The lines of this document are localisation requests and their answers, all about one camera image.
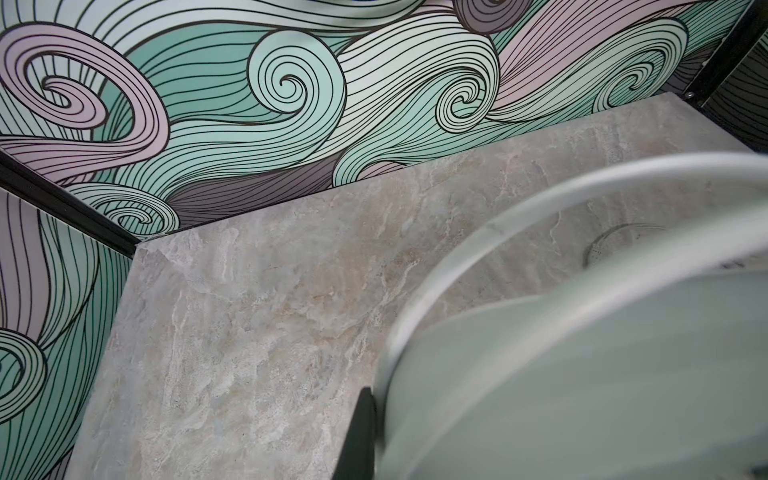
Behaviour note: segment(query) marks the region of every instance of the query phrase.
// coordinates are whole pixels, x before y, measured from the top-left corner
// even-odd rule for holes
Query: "wave pattern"
[[[59,25],[27,24],[6,31],[0,38],[0,51],[4,52],[0,80],[6,91],[29,111],[54,124],[93,128],[104,123],[107,111],[93,91],[71,78],[48,76],[41,82],[42,88],[59,94],[65,105],[51,103],[29,84],[27,65],[52,51],[98,69],[121,89],[131,104],[133,127],[118,141],[0,137],[0,147],[49,180],[61,182],[96,170],[147,160],[163,150],[168,124],[162,101],[141,73],[107,45]]]
[[[749,0],[106,1],[9,7],[0,147],[146,238],[682,91]]]
[[[715,90],[703,111],[746,146],[768,153],[768,34]]]
[[[130,260],[4,190],[0,232],[0,478],[61,480]]]

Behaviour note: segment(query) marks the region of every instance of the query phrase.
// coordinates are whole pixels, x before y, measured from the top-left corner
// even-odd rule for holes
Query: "wall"
[[[0,479],[64,478],[129,265],[0,190]]]
[[[755,151],[768,153],[768,32],[703,106]]]
[[[679,93],[748,3],[4,0],[0,147],[148,237]]]

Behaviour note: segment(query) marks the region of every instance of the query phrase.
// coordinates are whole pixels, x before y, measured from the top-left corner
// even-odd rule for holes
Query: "black wall trim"
[[[4,151],[0,151],[0,187],[126,257],[136,252],[138,238]]]
[[[360,390],[331,480],[371,480],[376,440],[376,404],[371,387]]]
[[[683,92],[683,98],[701,107],[725,81],[768,29],[768,0],[753,0],[733,30]]]

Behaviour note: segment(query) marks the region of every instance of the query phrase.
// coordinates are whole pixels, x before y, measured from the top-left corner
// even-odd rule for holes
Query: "pink swirl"
[[[619,31],[690,0],[552,0],[498,54],[494,109],[545,85]]]
[[[133,108],[133,128],[118,141],[0,137],[3,150],[40,175],[70,183],[68,178],[87,178],[98,170],[147,160],[165,148],[170,129],[157,92],[128,60],[99,40],[61,25],[25,24],[4,33],[0,55],[0,81],[8,92],[31,112],[62,127],[97,127],[107,119],[107,108],[93,91],[70,78],[50,76],[42,82],[44,89],[60,94],[67,105],[42,97],[26,73],[29,62],[41,55],[59,55],[97,70],[125,94]]]

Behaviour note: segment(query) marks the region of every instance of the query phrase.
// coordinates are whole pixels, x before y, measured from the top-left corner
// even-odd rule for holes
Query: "swirl pattern wallpaper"
[[[768,154],[768,33],[715,90],[703,112],[747,147]]]
[[[140,238],[680,92],[749,0],[2,0],[0,148]]]
[[[61,480],[130,260],[0,190],[0,478]]]

